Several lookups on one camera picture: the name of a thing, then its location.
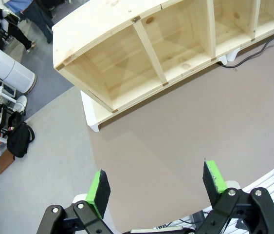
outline beige table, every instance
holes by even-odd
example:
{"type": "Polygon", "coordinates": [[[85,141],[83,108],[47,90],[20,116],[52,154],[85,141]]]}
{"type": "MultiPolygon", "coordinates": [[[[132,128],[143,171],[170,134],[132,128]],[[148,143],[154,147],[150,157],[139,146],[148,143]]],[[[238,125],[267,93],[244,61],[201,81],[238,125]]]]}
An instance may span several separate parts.
{"type": "Polygon", "coordinates": [[[241,187],[274,168],[274,42],[237,69],[213,68],[99,133],[89,128],[119,231],[155,227],[209,206],[204,158],[241,187]]]}

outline white air purifier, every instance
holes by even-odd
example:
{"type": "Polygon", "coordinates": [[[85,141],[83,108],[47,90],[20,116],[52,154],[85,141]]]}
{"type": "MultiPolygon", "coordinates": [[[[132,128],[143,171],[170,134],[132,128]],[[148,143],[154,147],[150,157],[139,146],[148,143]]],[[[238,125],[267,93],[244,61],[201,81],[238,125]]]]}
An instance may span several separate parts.
{"type": "Polygon", "coordinates": [[[36,81],[36,75],[0,50],[0,79],[25,94],[36,81]]]}

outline shelf compartment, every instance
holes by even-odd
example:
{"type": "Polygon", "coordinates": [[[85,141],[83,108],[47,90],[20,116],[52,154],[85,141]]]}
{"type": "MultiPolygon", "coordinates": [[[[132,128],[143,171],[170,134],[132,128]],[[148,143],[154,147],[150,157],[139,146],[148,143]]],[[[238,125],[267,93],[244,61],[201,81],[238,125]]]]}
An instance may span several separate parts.
{"type": "Polygon", "coordinates": [[[162,87],[133,26],[112,35],[59,72],[109,111],[123,109],[162,87]]]}
{"type": "Polygon", "coordinates": [[[214,0],[216,56],[221,56],[255,37],[258,0],[214,0]]]}
{"type": "Polygon", "coordinates": [[[141,20],[167,81],[215,57],[212,2],[184,0],[141,20]]]}
{"type": "Polygon", "coordinates": [[[256,37],[274,31],[274,0],[261,0],[256,37]]]}

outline screw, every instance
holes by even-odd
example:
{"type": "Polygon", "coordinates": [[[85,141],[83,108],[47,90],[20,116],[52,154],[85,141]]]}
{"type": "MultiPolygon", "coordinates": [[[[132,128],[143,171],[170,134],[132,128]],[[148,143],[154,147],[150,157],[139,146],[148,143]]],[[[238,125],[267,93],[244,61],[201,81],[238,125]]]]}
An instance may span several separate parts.
{"type": "Polygon", "coordinates": [[[257,190],[257,191],[255,192],[255,194],[256,194],[256,196],[261,196],[261,195],[262,195],[262,191],[257,190]]]}
{"type": "Polygon", "coordinates": [[[233,190],[233,189],[231,189],[230,191],[229,191],[229,195],[230,196],[234,196],[236,194],[236,192],[233,190]]]}
{"type": "Polygon", "coordinates": [[[77,205],[77,207],[78,207],[79,209],[82,209],[82,208],[84,208],[84,204],[83,204],[83,203],[79,203],[79,204],[77,205]]]}

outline black backpack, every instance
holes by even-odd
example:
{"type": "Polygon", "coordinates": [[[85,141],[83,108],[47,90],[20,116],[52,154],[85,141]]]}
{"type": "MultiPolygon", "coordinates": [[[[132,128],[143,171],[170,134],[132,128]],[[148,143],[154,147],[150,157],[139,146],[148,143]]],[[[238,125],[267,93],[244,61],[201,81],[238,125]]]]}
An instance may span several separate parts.
{"type": "Polygon", "coordinates": [[[7,139],[7,149],[16,157],[23,157],[31,143],[35,139],[33,129],[22,122],[9,135],[7,139]]]}

